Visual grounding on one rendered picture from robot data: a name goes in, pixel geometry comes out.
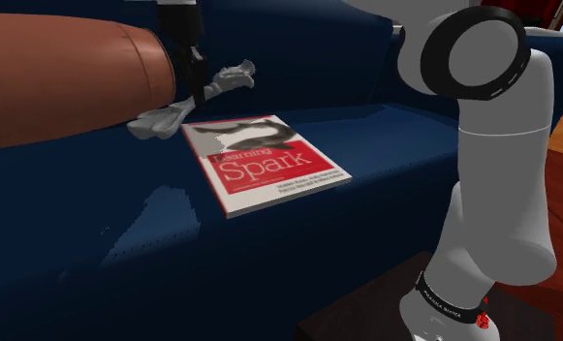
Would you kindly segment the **red and white book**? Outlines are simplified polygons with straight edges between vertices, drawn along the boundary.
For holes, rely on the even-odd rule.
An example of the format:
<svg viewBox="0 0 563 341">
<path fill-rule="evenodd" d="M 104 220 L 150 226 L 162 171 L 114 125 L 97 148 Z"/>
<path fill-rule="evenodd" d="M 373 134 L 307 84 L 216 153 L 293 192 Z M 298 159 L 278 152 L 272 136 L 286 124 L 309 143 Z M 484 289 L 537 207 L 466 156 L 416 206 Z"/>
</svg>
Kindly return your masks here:
<svg viewBox="0 0 563 341">
<path fill-rule="evenodd" d="M 181 129 L 228 219 L 352 180 L 276 115 L 183 123 Z"/>
</svg>

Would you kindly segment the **dark robot stand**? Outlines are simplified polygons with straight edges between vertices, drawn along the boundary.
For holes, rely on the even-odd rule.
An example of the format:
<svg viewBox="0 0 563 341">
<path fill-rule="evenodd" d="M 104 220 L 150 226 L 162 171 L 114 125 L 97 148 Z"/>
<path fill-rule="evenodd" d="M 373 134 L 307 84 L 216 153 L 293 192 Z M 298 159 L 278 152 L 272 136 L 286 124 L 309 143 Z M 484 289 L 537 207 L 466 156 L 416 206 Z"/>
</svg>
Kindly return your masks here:
<svg viewBox="0 0 563 341">
<path fill-rule="evenodd" d="M 422 251 L 411 259 L 297 324 L 295 341 L 411 341 L 399 301 L 431 259 Z M 490 318 L 501 341 L 555 341 L 552 316 L 498 288 L 488 293 Z"/>
</svg>

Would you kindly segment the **dark blue sofa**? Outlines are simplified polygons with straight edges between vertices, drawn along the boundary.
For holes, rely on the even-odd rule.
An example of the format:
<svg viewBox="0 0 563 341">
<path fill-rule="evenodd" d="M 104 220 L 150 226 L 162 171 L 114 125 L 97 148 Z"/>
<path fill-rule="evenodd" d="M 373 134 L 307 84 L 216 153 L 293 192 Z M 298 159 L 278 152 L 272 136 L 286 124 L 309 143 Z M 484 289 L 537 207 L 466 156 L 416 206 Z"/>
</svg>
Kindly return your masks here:
<svg viewBox="0 0 563 341">
<path fill-rule="evenodd" d="M 185 137 L 124 125 L 0 149 L 0 341 L 293 341 L 424 249 L 456 181 L 457 104 L 404 85 L 391 22 L 342 0 L 203 0 L 212 69 L 255 86 L 198 121 L 274 113 L 348 184 L 225 217 Z"/>
</svg>

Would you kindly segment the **brown round bolster cushion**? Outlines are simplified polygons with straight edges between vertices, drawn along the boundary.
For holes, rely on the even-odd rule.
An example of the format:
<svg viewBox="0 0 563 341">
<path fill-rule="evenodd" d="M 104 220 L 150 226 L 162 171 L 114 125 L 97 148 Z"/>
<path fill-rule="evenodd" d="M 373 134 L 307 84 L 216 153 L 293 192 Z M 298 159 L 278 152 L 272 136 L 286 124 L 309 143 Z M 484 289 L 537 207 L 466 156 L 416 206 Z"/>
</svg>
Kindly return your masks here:
<svg viewBox="0 0 563 341">
<path fill-rule="evenodd" d="M 0 14 L 0 148 L 106 128 L 174 96 L 171 60 L 147 29 Z"/>
</svg>

